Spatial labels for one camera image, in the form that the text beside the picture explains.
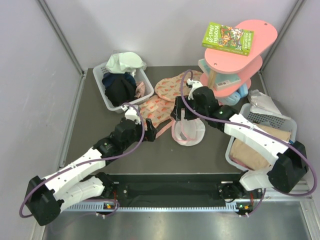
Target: pink shelf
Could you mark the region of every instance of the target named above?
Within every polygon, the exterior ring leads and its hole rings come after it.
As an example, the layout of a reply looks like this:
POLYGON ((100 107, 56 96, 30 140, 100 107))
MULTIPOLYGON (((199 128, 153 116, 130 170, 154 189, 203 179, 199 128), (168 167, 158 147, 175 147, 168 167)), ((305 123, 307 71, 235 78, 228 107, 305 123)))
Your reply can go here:
POLYGON ((274 26, 262 20, 246 20, 236 28, 254 31, 250 54, 243 56, 207 48, 204 58, 208 66, 221 74, 236 74, 258 57, 276 40, 278 33, 274 26))
MULTIPOLYGON (((262 58, 261 56, 257 56, 252 62, 249 63, 248 66, 246 66, 241 72, 239 72, 237 75, 241 79, 241 82, 233 85, 231 87, 228 87, 226 89, 217 91, 213 89, 214 95, 217 98, 225 98, 233 94, 235 91, 238 90, 238 88, 241 87, 242 84, 244 84, 248 79, 250 79, 262 66, 262 58)), ((208 77, 204 73, 200 77, 200 82, 202 85, 207 86, 208 85, 208 77)))
POLYGON ((246 82, 245 82, 245 84, 246 84, 246 87, 249 89, 249 88, 251 88, 251 78, 249 78, 246 82))

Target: white cloth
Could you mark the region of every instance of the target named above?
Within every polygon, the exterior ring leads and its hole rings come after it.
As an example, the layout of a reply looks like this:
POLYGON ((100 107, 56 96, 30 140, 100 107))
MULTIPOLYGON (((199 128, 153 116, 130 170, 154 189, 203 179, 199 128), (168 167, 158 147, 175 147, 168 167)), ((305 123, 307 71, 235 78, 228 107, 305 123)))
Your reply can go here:
POLYGON ((141 57, 131 51, 112 54, 106 63, 105 68, 112 74, 133 73, 136 69, 145 70, 147 64, 142 61, 141 57))

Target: green book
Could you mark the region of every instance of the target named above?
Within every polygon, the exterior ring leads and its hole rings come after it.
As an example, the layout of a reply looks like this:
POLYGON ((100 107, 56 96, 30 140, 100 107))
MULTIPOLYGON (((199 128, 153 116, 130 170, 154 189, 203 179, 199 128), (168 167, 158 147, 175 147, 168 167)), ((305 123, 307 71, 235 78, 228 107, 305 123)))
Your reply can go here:
POLYGON ((254 32, 210 22, 206 29, 202 46, 233 54, 248 56, 254 32))

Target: white plastic basket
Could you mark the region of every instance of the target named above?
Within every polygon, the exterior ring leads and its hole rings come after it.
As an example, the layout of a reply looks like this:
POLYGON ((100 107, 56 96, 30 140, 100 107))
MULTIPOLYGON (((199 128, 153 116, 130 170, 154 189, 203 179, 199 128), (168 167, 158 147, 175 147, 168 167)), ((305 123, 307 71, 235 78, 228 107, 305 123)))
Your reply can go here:
MULTIPOLYGON (((104 78, 104 74, 106 74, 108 72, 108 70, 106 69, 106 64, 107 64, 107 62, 104 62, 104 63, 100 64, 99 66, 96 66, 93 69, 93 75, 94 75, 96 84, 98 85, 98 88, 99 88, 99 91, 100 91, 101 96, 103 98, 103 101, 106 105, 106 108, 109 109, 110 111, 116 112, 117 114, 121 114, 124 112, 122 110, 121 106, 113 106, 111 101, 105 95, 106 88, 102 83, 102 79, 104 78)), ((140 105, 140 104, 143 104, 144 102, 146 102, 155 93, 155 90, 152 87, 147 75, 145 74, 145 72, 141 68, 136 70, 134 79, 136 82, 141 82, 141 81, 144 82, 144 85, 145 85, 144 96, 130 102, 131 104, 134 104, 134 105, 140 105)))
MULTIPOLYGON (((275 128, 275 129, 280 129, 286 132, 291 132, 291 137, 290 140, 294 142, 296 140, 296 134, 297 134, 297 123, 295 120, 292 118, 288 119, 286 118, 280 118, 277 116, 271 116, 271 115, 264 115, 264 114, 258 114, 258 113, 253 113, 250 112, 250 103, 246 103, 242 106, 240 113, 251 123, 258 123, 258 124, 263 124, 263 123, 270 123, 270 125, 275 128)), ((248 170, 248 168, 241 166, 237 164, 236 162, 232 161, 230 159, 230 151, 232 144, 234 143, 235 138, 231 137, 228 147, 225 152, 225 159, 227 162, 233 166, 235 166, 237 169, 240 169, 242 171, 248 170)))

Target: metal floor plate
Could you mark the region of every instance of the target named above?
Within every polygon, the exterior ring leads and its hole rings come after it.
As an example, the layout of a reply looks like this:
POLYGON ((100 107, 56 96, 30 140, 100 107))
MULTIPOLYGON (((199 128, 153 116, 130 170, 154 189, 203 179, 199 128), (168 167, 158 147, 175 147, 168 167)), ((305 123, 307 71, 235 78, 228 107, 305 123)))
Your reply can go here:
POLYGON ((232 212, 63 212, 43 240, 311 240, 299 202, 263 202, 249 218, 232 212))

